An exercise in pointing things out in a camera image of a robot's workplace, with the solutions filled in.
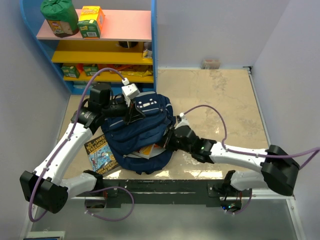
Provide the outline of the navy blue backpack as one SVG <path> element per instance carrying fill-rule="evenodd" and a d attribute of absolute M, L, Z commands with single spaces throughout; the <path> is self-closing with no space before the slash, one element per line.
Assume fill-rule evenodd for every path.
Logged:
<path fill-rule="evenodd" d="M 159 144 L 170 127 L 176 124 L 173 106 L 168 97 L 154 91 L 142 92 L 136 98 L 137 107 L 145 118 L 125 124 L 121 117 L 107 118 L 101 130 L 117 163 L 137 174 L 162 170 L 173 152 L 163 149 L 149 159 L 133 156 L 133 152 Z"/>

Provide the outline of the Roald Dahl Charlie book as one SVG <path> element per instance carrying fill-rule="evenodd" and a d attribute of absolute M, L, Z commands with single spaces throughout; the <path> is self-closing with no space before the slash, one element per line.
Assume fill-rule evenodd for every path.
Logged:
<path fill-rule="evenodd" d="M 165 151 L 164 148 L 160 147 L 157 144 L 152 144 L 149 146 L 142 147 L 134 152 L 132 152 L 133 155 L 144 158 L 144 159 L 150 159 L 153 157 L 156 157 L 160 154 L 162 154 Z"/>

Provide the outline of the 169-storey treehouse book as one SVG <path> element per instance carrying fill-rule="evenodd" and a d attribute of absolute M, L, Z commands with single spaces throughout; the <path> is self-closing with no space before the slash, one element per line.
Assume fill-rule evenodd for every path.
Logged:
<path fill-rule="evenodd" d="M 100 175 L 109 175 L 120 167 L 104 135 L 84 144 L 92 170 Z"/>

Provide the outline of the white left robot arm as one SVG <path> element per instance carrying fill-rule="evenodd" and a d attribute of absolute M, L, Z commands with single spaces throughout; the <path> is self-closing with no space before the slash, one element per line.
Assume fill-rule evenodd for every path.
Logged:
<path fill-rule="evenodd" d="M 38 206 L 56 214 L 70 198 L 85 192 L 92 196 L 103 192 L 103 176 L 92 170 L 67 180 L 63 176 L 79 150 L 107 118 L 123 117 L 125 123 L 130 123 L 135 117 L 143 116 L 135 105 L 135 97 L 140 94 L 137 86 L 125 83 L 121 90 L 124 100 L 119 103 L 112 103 L 112 89 L 107 83 L 91 88 L 89 98 L 81 96 L 64 136 L 51 153 L 32 172 L 21 174 L 19 181 L 30 209 Z"/>

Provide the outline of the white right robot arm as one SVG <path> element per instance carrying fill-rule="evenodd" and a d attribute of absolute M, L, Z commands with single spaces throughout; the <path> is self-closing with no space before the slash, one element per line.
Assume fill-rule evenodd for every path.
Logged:
<path fill-rule="evenodd" d="M 198 137 L 188 125 L 172 127 L 168 131 L 165 148 L 187 152 L 200 163 L 245 168 L 245 171 L 231 170 L 225 176 L 220 191 L 230 197 L 255 188 L 269 188 L 277 194 L 292 196 L 300 170 L 294 158 L 279 146 L 249 149 L 223 145 L 215 140 Z"/>

